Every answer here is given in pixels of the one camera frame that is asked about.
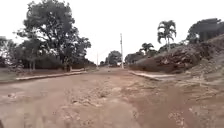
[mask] soil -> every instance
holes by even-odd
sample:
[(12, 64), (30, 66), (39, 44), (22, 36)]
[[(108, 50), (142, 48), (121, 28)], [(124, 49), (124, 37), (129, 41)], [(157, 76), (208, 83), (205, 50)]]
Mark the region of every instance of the soil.
[(185, 77), (100, 69), (0, 86), (0, 119), (5, 128), (223, 128), (223, 98)]
[(144, 58), (129, 67), (133, 70), (165, 73), (183, 73), (202, 63), (203, 60), (217, 61), (217, 56), (224, 56), (224, 35), (205, 42), (187, 44), (159, 53), (151, 58)]

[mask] tree trunk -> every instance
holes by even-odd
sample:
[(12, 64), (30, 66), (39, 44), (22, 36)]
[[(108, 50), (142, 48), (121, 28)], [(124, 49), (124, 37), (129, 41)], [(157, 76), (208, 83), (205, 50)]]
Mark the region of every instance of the tree trunk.
[(170, 40), (168, 38), (168, 52), (170, 51)]
[(67, 71), (67, 63), (65, 61), (64, 61), (63, 65), (64, 65), (64, 71)]
[(34, 71), (36, 70), (36, 61), (35, 60), (33, 61), (33, 70)]
[(84, 71), (85, 71), (86, 70), (85, 61), (83, 62), (83, 68), (84, 68)]
[(167, 39), (165, 38), (166, 40), (166, 49), (167, 49), (167, 52), (169, 52), (169, 46), (168, 46), (168, 43), (167, 43)]
[(31, 61), (29, 61), (29, 70), (30, 70), (30, 73), (32, 72), (32, 63)]

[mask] curb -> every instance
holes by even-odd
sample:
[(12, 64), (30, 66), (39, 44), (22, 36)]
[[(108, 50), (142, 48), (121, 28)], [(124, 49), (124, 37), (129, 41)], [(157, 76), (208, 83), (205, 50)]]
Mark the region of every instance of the curb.
[(148, 79), (150, 79), (150, 80), (154, 80), (154, 81), (162, 81), (162, 80), (157, 79), (157, 78), (152, 78), (152, 77), (150, 77), (150, 76), (148, 76), (148, 75), (146, 75), (146, 74), (143, 74), (143, 73), (135, 73), (135, 72), (130, 72), (130, 73), (133, 74), (133, 75), (136, 75), (136, 76), (140, 76), (140, 77), (148, 78)]
[(13, 80), (0, 81), (0, 85), (13, 84), (13, 83), (18, 83), (18, 82), (25, 82), (25, 81), (38, 80), (38, 79), (47, 79), (47, 78), (56, 78), (56, 77), (64, 77), (64, 76), (71, 76), (71, 75), (80, 75), (80, 74), (85, 74), (85, 73), (87, 73), (87, 72), (86, 71), (85, 72), (70, 72), (70, 73), (44, 75), (44, 76), (19, 77), (19, 78), (15, 78)]

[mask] hillside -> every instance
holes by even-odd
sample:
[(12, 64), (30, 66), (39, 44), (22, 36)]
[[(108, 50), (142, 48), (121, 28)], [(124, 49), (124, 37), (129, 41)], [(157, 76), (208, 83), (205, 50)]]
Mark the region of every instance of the hillside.
[(136, 64), (131, 65), (130, 68), (166, 73), (182, 73), (192, 68), (189, 71), (196, 73), (208, 70), (206, 66), (202, 68), (200, 65), (209, 65), (212, 62), (215, 62), (215, 64), (209, 68), (211, 70), (216, 69), (222, 63), (219, 58), (224, 58), (224, 35), (205, 42), (176, 47), (169, 53), (164, 52), (152, 58), (139, 60)]

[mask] utility pole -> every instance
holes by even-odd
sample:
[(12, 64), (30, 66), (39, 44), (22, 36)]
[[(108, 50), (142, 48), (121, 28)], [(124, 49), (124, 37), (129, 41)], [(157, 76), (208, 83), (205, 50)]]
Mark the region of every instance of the utility pole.
[(124, 69), (124, 63), (123, 63), (123, 46), (122, 46), (122, 33), (121, 33), (121, 68)]
[(99, 60), (99, 54), (98, 54), (98, 52), (97, 52), (97, 60), (96, 60), (96, 69), (99, 69), (99, 62), (98, 62), (98, 60)]

